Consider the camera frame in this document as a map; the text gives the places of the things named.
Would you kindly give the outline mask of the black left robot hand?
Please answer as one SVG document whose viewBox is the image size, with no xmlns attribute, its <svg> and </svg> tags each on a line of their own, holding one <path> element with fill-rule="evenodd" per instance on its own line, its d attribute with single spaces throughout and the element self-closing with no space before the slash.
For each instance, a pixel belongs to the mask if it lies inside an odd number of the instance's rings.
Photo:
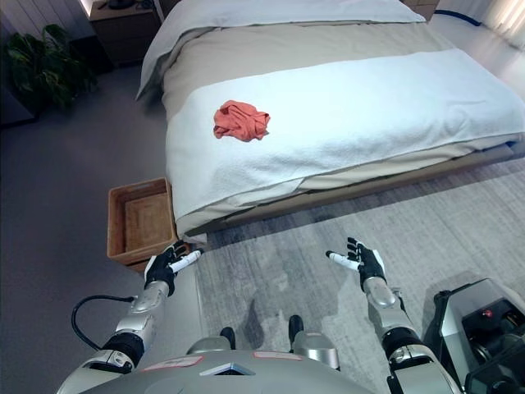
<svg viewBox="0 0 525 394">
<path fill-rule="evenodd" d="M 196 263 L 203 254 L 202 249 L 191 250 L 184 241 L 177 241 L 150 258 L 144 271 L 145 283 L 164 281 L 173 284 L 176 274 Z"/>
</svg>

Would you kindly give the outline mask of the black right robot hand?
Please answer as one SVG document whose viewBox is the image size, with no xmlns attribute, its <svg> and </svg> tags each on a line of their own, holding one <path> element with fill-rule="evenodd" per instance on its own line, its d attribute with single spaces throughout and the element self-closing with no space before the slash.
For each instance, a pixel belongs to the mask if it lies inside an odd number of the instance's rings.
<svg viewBox="0 0 525 394">
<path fill-rule="evenodd" d="M 347 238 L 347 254 L 338 254 L 328 250 L 325 256 L 342 267 L 355 271 L 359 275 L 360 286 L 370 278 L 379 277 L 386 281 L 385 268 L 377 250 L 369 249 L 363 242 Z"/>
</svg>

